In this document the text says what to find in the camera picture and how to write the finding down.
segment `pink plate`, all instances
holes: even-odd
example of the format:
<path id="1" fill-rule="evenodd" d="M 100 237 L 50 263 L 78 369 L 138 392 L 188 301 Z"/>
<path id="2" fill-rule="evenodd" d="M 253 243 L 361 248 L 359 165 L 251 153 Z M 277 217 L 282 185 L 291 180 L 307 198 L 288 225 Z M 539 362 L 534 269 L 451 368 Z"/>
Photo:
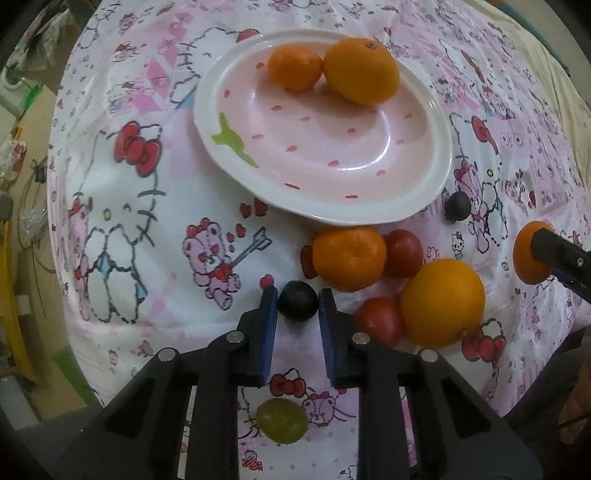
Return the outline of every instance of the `pink plate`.
<path id="1" fill-rule="evenodd" d="M 401 87 L 377 108 L 330 90 L 290 92 L 266 63 L 281 44 L 321 56 L 342 35 L 290 30 L 253 37 L 201 80 L 194 120 L 213 160 L 257 197 L 334 225 L 402 220 L 440 193 L 452 161 L 446 119 L 429 90 L 399 64 Z"/>

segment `green grape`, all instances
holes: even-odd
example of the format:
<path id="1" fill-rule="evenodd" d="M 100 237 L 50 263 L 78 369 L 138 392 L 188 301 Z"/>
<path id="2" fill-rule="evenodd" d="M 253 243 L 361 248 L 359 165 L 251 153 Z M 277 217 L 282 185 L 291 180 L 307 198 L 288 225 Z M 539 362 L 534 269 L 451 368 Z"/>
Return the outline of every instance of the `green grape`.
<path id="1" fill-rule="evenodd" d="M 295 402 L 272 398 L 256 411 L 256 423 L 274 442 L 295 443 L 308 429 L 308 415 Z"/>

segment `plate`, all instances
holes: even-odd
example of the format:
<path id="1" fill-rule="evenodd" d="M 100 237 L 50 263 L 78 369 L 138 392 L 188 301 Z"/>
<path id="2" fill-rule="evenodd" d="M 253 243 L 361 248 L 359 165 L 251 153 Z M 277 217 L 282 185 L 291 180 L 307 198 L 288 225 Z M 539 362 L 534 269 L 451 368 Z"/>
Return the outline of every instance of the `plate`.
<path id="1" fill-rule="evenodd" d="M 344 35 L 288 30 L 237 43 L 201 79 L 193 116 L 207 152 L 256 197 L 331 225 L 403 220 L 441 192 L 452 164 L 447 119 L 403 64 L 397 94 L 355 105 L 322 77 L 313 90 L 274 84 L 276 47 L 324 52 Z"/>

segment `hello kitty tablecloth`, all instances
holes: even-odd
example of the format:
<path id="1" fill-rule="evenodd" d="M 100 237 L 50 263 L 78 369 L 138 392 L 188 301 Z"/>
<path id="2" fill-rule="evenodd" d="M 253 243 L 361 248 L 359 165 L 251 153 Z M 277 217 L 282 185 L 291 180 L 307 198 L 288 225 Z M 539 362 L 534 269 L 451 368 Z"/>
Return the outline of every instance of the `hello kitty tablecloth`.
<path id="1" fill-rule="evenodd" d="M 560 120 L 528 64 L 500 28 L 452 0 L 103 1 L 66 67 L 48 173 L 64 312 L 90 386 L 106 404 L 159 349 L 202 348 L 232 330 L 266 285 L 323 286 L 310 246 L 320 225 L 269 207 L 224 174 L 192 120 L 193 94 L 216 59 L 244 38 L 288 28 L 373 37 L 442 105 L 454 162 L 441 196 L 379 228 L 413 231 L 425 262 L 453 257 L 478 271 L 482 324 L 441 352 L 505 414 L 573 323 L 591 319 L 552 277 L 537 286 L 516 278 L 514 239 L 544 219 L 588 246 L 590 212 Z M 444 218 L 456 190 L 472 202 L 461 223 Z M 336 301 L 352 312 L 401 287 L 384 280 Z M 272 375 L 267 387 L 239 392 L 242 478 L 355 478 L 358 396 L 330 387 L 317 320 L 280 319 Z M 273 396 L 308 413 L 308 433 L 293 446 L 277 446 L 256 425 L 256 409 Z"/>

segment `large yellow-orange orange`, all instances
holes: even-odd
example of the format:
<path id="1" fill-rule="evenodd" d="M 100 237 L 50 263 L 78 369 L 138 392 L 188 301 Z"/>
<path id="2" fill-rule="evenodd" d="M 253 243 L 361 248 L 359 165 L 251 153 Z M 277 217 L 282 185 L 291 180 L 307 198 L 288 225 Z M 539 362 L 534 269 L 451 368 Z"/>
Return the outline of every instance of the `large yellow-orange orange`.
<path id="1" fill-rule="evenodd" d="M 551 267 L 536 260 L 531 254 L 531 238 L 541 228 L 554 231 L 554 228 L 545 222 L 530 222 L 519 231 L 513 245 L 513 266 L 515 273 L 522 282 L 529 285 L 542 283 L 552 272 Z"/>
<path id="2" fill-rule="evenodd" d="M 484 313 L 484 286 L 474 269 L 454 258 L 426 264 L 402 291 L 408 337 L 425 348 L 458 342 Z"/>
<path id="3" fill-rule="evenodd" d="M 322 59 L 309 48 L 282 45 L 269 57 L 267 72 L 273 82 L 297 92 L 311 88 L 318 82 L 322 75 Z"/>
<path id="4" fill-rule="evenodd" d="M 344 38 L 324 54 L 324 76 L 346 99 L 372 106 L 393 97 L 400 73 L 390 52 L 372 38 Z"/>
<path id="5" fill-rule="evenodd" d="M 331 287 L 354 292 L 377 282 L 386 263 L 386 243 L 370 226 L 328 227 L 312 244 L 312 263 Z"/>

